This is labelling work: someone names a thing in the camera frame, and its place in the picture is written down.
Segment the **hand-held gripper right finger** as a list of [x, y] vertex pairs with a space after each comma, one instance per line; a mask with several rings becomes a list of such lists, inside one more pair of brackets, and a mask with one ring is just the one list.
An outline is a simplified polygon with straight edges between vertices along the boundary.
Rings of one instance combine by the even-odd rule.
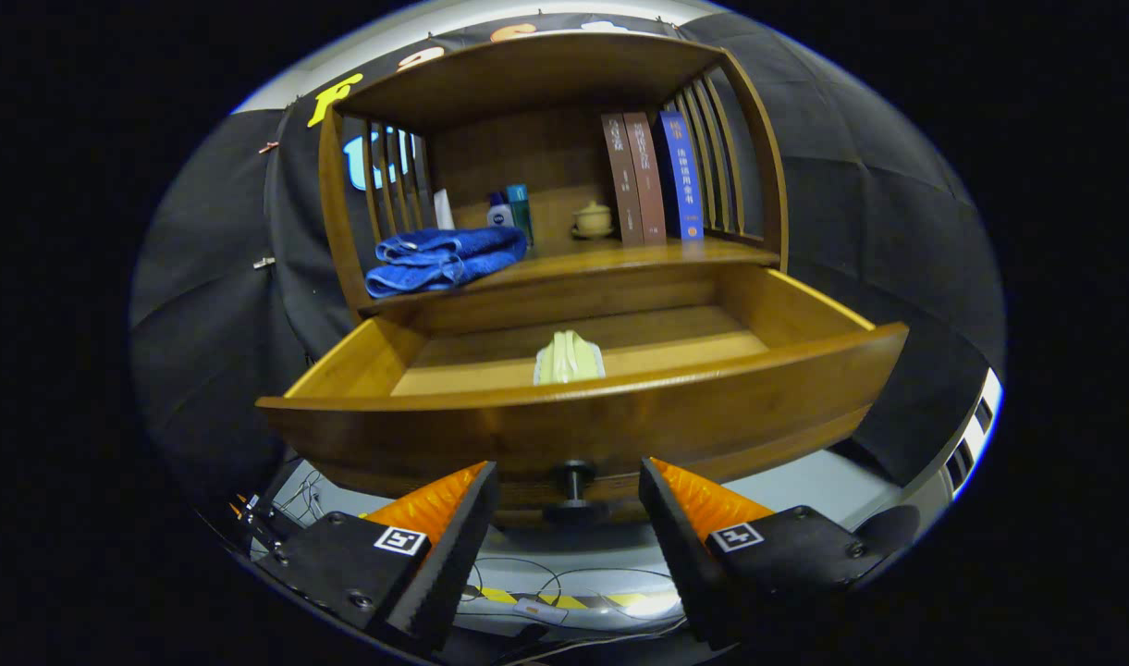
[[806, 505], [774, 511], [658, 458], [637, 493], [695, 640], [710, 648], [805, 636], [898, 558], [898, 509], [854, 531]]

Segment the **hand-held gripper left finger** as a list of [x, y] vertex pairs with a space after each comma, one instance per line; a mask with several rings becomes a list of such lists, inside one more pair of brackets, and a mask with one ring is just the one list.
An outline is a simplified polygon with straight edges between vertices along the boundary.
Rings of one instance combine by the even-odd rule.
[[446, 645], [498, 502], [497, 463], [480, 461], [377, 511], [325, 514], [253, 564], [326, 617], [434, 652]]

